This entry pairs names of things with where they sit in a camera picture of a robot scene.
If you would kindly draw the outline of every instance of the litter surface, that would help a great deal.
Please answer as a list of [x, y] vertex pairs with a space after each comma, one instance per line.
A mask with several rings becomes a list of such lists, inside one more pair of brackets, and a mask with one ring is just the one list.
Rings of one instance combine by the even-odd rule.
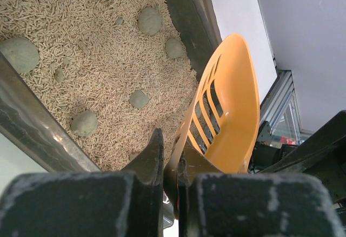
[[[149, 6], [162, 17], [152, 36], [138, 28]], [[102, 170], [125, 166], [155, 127], [163, 130], [169, 158], [197, 81], [185, 49], [177, 59], [165, 53], [167, 39], [179, 33], [164, 0], [0, 0], [0, 15], [0, 41], [22, 37], [38, 48], [39, 64], [22, 78]], [[57, 68], [62, 82], [54, 78]], [[141, 109], [129, 103], [135, 90], [150, 99]], [[97, 130], [78, 137], [71, 120], [85, 110], [96, 114]]]

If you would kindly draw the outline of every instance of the orange plastic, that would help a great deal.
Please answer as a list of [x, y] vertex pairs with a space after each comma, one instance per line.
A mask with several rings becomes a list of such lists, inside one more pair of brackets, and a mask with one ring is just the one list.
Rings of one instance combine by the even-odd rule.
[[[212, 98], [212, 84], [222, 108], [219, 116]], [[209, 106], [214, 114], [219, 133], [208, 116], [203, 104], [206, 93]], [[202, 116], [212, 134], [209, 143], [195, 113], [199, 103]], [[260, 122], [260, 100], [255, 69], [244, 38], [238, 34], [227, 37], [211, 56], [192, 103], [177, 132], [177, 143], [165, 168], [165, 173], [176, 170], [187, 138], [196, 150], [202, 153], [191, 133], [194, 122], [203, 139], [207, 152], [204, 156], [224, 173], [247, 173], [252, 150]]]

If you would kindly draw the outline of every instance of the white wall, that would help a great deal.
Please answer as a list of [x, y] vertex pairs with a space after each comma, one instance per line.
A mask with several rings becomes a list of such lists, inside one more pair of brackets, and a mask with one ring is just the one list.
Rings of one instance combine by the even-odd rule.
[[259, 0], [277, 65], [292, 70], [301, 127], [346, 109], [346, 0]]
[[262, 102], [277, 74], [258, 1], [212, 0], [212, 4], [222, 39], [232, 33], [239, 33], [247, 41]]
[[0, 133], [0, 195], [14, 177], [33, 172], [46, 170]]

